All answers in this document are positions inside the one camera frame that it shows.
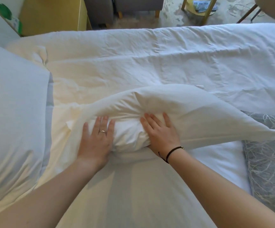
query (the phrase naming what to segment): pillowcase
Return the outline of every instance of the pillowcase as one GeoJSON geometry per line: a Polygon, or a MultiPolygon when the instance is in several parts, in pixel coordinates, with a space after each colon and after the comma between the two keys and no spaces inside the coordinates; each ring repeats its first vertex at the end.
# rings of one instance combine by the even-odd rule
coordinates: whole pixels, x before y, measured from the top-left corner
{"type": "Polygon", "coordinates": [[[114,162],[131,162],[155,157],[144,148],[150,144],[149,137],[139,121],[145,112],[155,114],[162,122],[162,112],[166,112],[186,149],[243,138],[256,141],[275,139],[275,130],[270,130],[200,88],[183,84],[149,86],[120,92],[87,105],[73,127],[60,157],[60,161],[65,164],[63,168],[76,157],[83,123],[89,123],[91,132],[96,116],[104,115],[116,120],[114,162]]]}
{"type": "MultiPolygon", "coordinates": [[[[245,113],[275,129],[275,115],[245,113]]],[[[253,196],[275,212],[275,141],[243,141],[243,150],[253,196]]]]}
{"type": "Polygon", "coordinates": [[[33,188],[48,163],[49,77],[48,70],[0,47],[0,207],[33,188]]]}

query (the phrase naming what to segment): black bracelet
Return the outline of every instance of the black bracelet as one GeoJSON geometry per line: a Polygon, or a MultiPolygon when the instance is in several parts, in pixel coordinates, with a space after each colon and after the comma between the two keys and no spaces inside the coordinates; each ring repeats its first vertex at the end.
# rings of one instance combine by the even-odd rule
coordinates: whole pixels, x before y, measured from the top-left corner
{"type": "Polygon", "coordinates": [[[165,162],[169,163],[169,162],[168,162],[168,158],[169,158],[170,154],[171,154],[173,151],[175,151],[176,149],[184,149],[184,147],[178,146],[178,147],[175,147],[174,149],[170,150],[170,152],[169,152],[169,153],[167,154],[167,156],[166,156],[166,160],[162,158],[162,156],[160,155],[159,152],[158,152],[158,155],[159,155],[159,156],[161,157],[161,159],[163,159],[165,162]]]}

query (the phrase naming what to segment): patterned rug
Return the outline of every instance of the patterned rug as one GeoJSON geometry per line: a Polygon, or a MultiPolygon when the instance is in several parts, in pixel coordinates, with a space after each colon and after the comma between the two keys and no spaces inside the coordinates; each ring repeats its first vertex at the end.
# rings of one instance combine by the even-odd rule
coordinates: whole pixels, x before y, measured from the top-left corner
{"type": "MultiPolygon", "coordinates": [[[[158,19],[154,11],[123,13],[123,19],[115,16],[111,29],[162,28],[198,25],[201,17],[188,11],[182,11],[183,0],[165,0],[163,10],[158,19]]],[[[218,10],[208,18],[207,25],[236,23],[253,5],[254,0],[217,0],[218,10]]],[[[250,19],[258,11],[255,9],[242,23],[250,23],[250,19]]],[[[253,23],[275,22],[274,19],[261,12],[253,23]]]]}

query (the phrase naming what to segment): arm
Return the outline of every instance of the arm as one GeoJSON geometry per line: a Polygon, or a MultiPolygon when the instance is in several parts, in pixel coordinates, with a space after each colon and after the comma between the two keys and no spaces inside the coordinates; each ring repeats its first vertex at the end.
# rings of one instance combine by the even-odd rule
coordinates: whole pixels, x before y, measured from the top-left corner
{"type": "Polygon", "coordinates": [[[108,162],[115,122],[98,117],[92,134],[83,127],[76,161],[66,170],[0,213],[0,228],[56,227],[79,192],[108,162]]]}
{"type": "MultiPolygon", "coordinates": [[[[150,149],[166,159],[170,150],[180,146],[180,139],[169,117],[164,125],[154,115],[141,118],[149,134],[150,149]]],[[[218,228],[275,228],[275,213],[257,199],[203,165],[183,149],[170,154],[168,162],[194,193],[218,228]]]]}

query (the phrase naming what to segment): gray patterned fabric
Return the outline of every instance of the gray patterned fabric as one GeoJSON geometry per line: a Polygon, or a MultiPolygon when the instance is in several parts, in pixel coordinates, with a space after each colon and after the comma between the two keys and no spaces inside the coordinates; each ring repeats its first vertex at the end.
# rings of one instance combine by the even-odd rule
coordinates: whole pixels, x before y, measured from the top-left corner
{"type": "MultiPolygon", "coordinates": [[[[275,116],[244,112],[275,129],[275,116]]],[[[275,141],[243,141],[253,196],[275,212],[275,141]]]]}

